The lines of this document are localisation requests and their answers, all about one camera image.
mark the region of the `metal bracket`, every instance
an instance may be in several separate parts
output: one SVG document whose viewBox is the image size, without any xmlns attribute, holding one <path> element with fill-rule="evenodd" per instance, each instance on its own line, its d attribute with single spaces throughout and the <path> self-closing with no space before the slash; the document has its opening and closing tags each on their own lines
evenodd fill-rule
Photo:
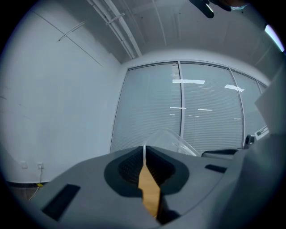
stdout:
<svg viewBox="0 0 286 229">
<path fill-rule="evenodd" d="M 124 16 L 124 15 L 125 15 L 125 13 L 122 13 L 122 14 L 116 16 L 115 18 L 113 18 L 113 19 L 111 19 L 109 22 L 107 22 L 106 25 L 109 25 L 110 23 L 114 22 L 115 20 L 121 18 L 121 17 Z"/>
<path fill-rule="evenodd" d="M 79 23 L 78 25 L 76 25 L 75 27 L 73 27 L 70 31 L 68 31 L 67 33 L 65 33 L 60 39 L 59 41 L 61 41 L 62 39 L 64 39 L 66 36 L 68 36 L 71 32 L 76 31 L 78 28 L 82 27 L 86 22 L 88 21 L 82 21 L 81 23 Z"/>
</svg>

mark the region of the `transparent plastic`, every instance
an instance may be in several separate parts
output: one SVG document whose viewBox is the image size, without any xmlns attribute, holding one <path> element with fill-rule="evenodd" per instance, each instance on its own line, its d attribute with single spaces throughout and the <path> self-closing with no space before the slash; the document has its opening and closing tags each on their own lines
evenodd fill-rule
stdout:
<svg viewBox="0 0 286 229">
<path fill-rule="evenodd" d="M 182 153 L 191 156 L 200 157 L 199 154 L 190 144 L 182 139 L 174 131 L 163 128 L 148 137 L 144 144 L 144 156 L 146 155 L 146 145 L 164 148 L 173 152 Z"/>
</svg>

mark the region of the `ceiling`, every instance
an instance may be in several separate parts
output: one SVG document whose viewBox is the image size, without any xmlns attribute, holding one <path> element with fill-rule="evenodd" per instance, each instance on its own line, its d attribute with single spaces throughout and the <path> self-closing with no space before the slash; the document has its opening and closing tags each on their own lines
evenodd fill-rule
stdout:
<svg viewBox="0 0 286 229">
<path fill-rule="evenodd" d="M 123 18 L 143 55 L 150 50 L 171 47 L 210 50 L 251 64 L 269 79 L 277 74 L 284 61 L 283 53 L 264 31 L 266 21 L 250 5 L 227 12 L 210 3 L 214 18 L 209 19 L 189 0 L 154 0 L 158 14 L 152 0 L 112 1 L 120 13 L 125 13 Z M 129 60 L 111 29 L 87 1 L 58 2 L 81 21 L 89 20 L 87 29 L 121 63 Z"/>
</svg>

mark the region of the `gray plastic surface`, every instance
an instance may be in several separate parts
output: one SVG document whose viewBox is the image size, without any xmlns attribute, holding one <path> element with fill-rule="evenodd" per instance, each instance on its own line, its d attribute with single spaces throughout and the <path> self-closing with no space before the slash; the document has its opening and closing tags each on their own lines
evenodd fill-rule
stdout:
<svg viewBox="0 0 286 229">
<path fill-rule="evenodd" d="M 213 229 L 239 228 L 253 219 L 274 195 L 286 163 L 286 136 L 271 135 L 249 149 L 234 154 L 233 160 L 192 157 L 160 149 L 183 162 L 189 170 L 185 186 L 162 198 L 181 216 L 160 225 L 147 212 L 141 198 L 119 196 L 104 180 L 104 169 L 113 159 L 132 149 L 84 161 L 46 184 L 32 202 L 42 209 L 67 183 L 81 186 L 60 220 L 63 225 L 85 227 L 104 221 L 116 228 Z M 226 167 L 225 173 L 206 165 Z"/>
<path fill-rule="evenodd" d="M 31 202 L 43 209 L 66 184 L 74 184 L 80 186 L 80 190 L 59 220 L 61 225 L 83 228 L 86 223 L 97 225 L 97 222 L 106 221 L 127 227 L 159 226 L 143 205 L 142 198 L 120 196 L 104 178 L 104 170 L 109 162 L 136 148 L 117 151 L 73 166 L 46 184 Z"/>
</svg>

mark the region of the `cable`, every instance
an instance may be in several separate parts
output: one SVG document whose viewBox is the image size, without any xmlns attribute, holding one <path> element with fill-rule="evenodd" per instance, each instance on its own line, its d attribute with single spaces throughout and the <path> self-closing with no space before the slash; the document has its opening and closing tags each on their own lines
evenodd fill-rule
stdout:
<svg viewBox="0 0 286 229">
<path fill-rule="evenodd" d="M 41 167 L 41 174 L 40 174 L 40 182 L 39 182 L 39 184 L 41 184 L 41 181 L 42 181 L 42 171 L 43 171 L 43 168 Z M 38 186 L 37 190 L 34 192 L 34 194 L 30 197 L 30 199 L 28 201 L 30 201 L 34 197 L 34 195 L 37 193 L 39 188 L 40 188 L 40 186 Z"/>
</svg>

